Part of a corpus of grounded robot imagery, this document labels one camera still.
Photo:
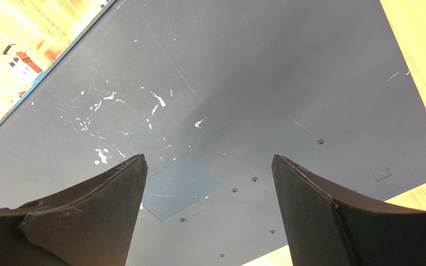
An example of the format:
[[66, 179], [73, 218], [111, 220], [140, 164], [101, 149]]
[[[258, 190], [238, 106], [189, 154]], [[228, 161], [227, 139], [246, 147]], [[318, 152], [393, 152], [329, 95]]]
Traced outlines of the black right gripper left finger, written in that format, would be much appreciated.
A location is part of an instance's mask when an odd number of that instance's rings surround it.
[[125, 265], [147, 173], [139, 154], [50, 196], [0, 208], [0, 265]]

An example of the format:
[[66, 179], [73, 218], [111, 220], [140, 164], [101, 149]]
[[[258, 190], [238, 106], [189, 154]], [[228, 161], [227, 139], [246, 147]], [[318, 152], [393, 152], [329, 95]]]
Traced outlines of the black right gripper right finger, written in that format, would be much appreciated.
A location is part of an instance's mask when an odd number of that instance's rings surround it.
[[294, 265], [426, 265], [426, 211], [383, 202], [274, 155]]

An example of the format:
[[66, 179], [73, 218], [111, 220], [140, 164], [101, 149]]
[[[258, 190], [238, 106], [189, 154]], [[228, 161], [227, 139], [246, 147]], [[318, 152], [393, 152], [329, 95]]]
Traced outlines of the dark grey network switch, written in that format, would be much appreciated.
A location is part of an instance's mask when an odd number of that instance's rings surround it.
[[0, 124], [0, 208], [144, 154], [128, 265], [286, 244], [280, 154], [387, 200], [426, 183], [426, 109], [379, 1], [116, 1]]

